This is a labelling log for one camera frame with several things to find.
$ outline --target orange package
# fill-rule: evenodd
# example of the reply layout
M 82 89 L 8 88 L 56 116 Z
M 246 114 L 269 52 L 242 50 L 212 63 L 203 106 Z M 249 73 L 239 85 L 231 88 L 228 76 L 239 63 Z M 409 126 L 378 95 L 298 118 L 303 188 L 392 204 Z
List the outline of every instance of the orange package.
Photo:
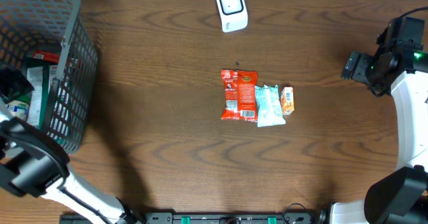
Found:
M 226 108 L 222 120 L 246 120 L 257 122 L 255 85 L 257 72 L 221 70 L 225 84 Z

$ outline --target white barcode scanner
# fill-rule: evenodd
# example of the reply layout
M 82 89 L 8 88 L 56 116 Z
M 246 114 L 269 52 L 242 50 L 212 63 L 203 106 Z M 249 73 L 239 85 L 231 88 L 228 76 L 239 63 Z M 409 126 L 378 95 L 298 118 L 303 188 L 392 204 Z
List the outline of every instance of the white barcode scanner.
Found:
M 217 0 L 223 32 L 236 31 L 247 27 L 248 12 L 244 0 Z

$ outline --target wooden tabletop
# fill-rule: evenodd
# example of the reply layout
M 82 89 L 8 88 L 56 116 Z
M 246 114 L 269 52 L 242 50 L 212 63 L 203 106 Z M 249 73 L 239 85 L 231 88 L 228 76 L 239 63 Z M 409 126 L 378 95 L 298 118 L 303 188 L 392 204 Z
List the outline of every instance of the wooden tabletop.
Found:
M 248 26 L 223 33 L 215 0 L 82 0 L 100 73 L 77 173 L 141 211 L 275 212 L 362 199 L 394 171 L 393 99 L 340 74 L 352 50 L 374 53 L 388 21 L 426 1 L 245 1 Z M 220 120 L 220 70 L 237 68 L 294 87 L 285 126 Z M 70 211 L 0 195 L 2 223 Z

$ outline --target orange small box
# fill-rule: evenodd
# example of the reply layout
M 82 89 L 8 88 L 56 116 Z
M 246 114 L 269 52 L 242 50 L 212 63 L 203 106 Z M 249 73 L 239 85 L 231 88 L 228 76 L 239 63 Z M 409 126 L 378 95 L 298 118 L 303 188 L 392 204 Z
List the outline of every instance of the orange small box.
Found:
M 281 92 L 282 115 L 290 115 L 294 111 L 293 87 L 285 87 Z

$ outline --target basket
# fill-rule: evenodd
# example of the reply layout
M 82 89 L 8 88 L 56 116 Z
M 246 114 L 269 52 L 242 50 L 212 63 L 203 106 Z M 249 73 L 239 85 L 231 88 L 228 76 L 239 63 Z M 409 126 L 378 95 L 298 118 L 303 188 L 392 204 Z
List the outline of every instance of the basket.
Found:
M 61 50 L 39 129 L 69 154 L 82 145 L 98 67 L 79 10 L 80 0 L 0 0 L 1 66 L 20 70 L 38 45 Z

